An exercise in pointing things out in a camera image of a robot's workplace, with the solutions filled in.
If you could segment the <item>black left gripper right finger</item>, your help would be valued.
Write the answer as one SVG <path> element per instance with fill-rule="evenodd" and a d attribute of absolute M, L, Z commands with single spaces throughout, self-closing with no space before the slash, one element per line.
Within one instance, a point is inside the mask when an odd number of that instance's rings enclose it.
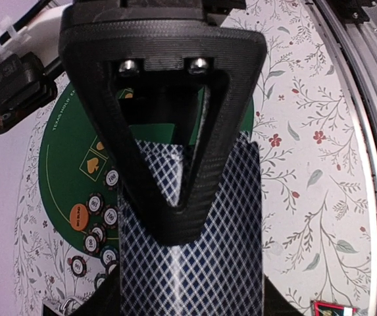
<path fill-rule="evenodd" d="M 264 276 L 264 316 L 303 316 L 285 299 L 267 276 Z"/>

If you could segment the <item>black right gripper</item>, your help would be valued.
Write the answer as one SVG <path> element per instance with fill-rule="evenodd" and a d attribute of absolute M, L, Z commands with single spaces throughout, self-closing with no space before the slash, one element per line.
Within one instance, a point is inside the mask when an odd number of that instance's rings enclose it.
<path fill-rule="evenodd" d="M 261 33 L 212 25 L 202 1 L 76 1 L 64 10 L 59 57 L 132 202 L 164 246 L 182 243 L 128 127 L 116 91 L 204 86 L 209 105 L 245 105 L 266 58 Z"/>

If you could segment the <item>black white poker chip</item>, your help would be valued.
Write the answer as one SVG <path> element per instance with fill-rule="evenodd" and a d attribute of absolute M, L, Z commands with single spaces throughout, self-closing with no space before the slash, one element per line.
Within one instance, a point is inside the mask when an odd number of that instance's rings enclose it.
<path fill-rule="evenodd" d="M 87 272 L 86 260 L 79 255 L 75 255 L 71 259 L 70 268 L 76 277 L 83 277 Z"/>
<path fill-rule="evenodd" d="M 103 223 L 109 229 L 116 228 L 118 224 L 118 211 L 115 207 L 108 206 L 102 214 Z"/>
<path fill-rule="evenodd" d="M 104 177 L 104 183 L 108 189 L 113 189 L 118 185 L 119 174 L 116 169 L 111 168 L 106 171 Z"/>
<path fill-rule="evenodd" d="M 88 234 L 84 238 L 84 251 L 89 255 L 99 253 L 99 239 L 96 234 Z"/>
<path fill-rule="evenodd" d="M 103 196 L 99 193 L 93 193 L 89 196 L 87 201 L 87 208 L 91 214 L 100 214 L 103 208 Z"/>

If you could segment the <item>blue playing card deck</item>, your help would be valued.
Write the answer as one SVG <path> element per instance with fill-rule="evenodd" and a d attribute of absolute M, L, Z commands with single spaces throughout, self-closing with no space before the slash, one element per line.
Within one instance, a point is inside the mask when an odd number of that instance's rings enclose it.
<path fill-rule="evenodd" d="M 261 315 L 259 149 L 240 132 L 199 207 L 150 233 L 120 198 L 121 315 Z"/>

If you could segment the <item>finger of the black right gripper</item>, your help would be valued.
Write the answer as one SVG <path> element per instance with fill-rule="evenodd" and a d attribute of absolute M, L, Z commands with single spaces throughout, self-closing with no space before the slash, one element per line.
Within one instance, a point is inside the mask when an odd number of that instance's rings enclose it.
<path fill-rule="evenodd" d="M 177 246 L 193 242 L 201 235 L 257 76 L 210 75 L 195 82 L 205 86 L 206 96 L 188 186 L 175 213 L 175 223 L 182 235 L 182 243 Z"/>

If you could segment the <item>orange big blind button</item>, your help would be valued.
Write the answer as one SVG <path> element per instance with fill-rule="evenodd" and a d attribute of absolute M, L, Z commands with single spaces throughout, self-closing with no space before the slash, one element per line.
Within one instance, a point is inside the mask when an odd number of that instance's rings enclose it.
<path fill-rule="evenodd" d="M 89 213 L 82 203 L 74 205 L 70 211 L 69 221 L 71 227 L 76 231 L 83 231 L 89 223 Z"/>

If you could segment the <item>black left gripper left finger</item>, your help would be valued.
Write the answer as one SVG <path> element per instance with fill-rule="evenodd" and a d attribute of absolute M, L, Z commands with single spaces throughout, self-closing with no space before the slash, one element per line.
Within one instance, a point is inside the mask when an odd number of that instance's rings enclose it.
<path fill-rule="evenodd" d="M 120 315 L 120 273 L 110 273 L 93 295 L 71 315 Z"/>

